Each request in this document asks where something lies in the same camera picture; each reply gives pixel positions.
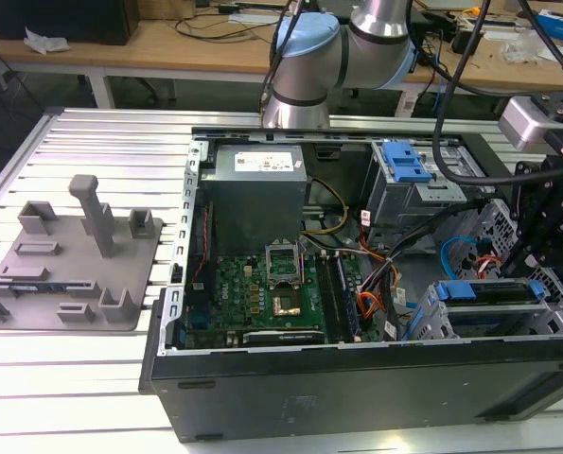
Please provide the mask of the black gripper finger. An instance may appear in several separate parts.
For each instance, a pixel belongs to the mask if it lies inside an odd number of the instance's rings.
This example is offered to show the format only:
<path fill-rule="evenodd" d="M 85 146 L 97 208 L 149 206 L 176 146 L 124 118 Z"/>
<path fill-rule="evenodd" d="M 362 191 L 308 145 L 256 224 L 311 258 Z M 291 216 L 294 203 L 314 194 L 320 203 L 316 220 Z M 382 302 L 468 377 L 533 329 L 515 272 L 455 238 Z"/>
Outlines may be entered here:
<path fill-rule="evenodd" d="M 524 196 L 524 246 L 540 265 L 553 265 L 558 191 L 528 188 Z"/>
<path fill-rule="evenodd" d="M 544 183 L 521 183 L 513 186 L 510 219 L 515 223 L 515 241 L 502 257 L 503 277 L 526 277 L 533 265 L 526 258 L 535 252 L 543 241 L 543 218 L 539 212 L 545 197 Z"/>

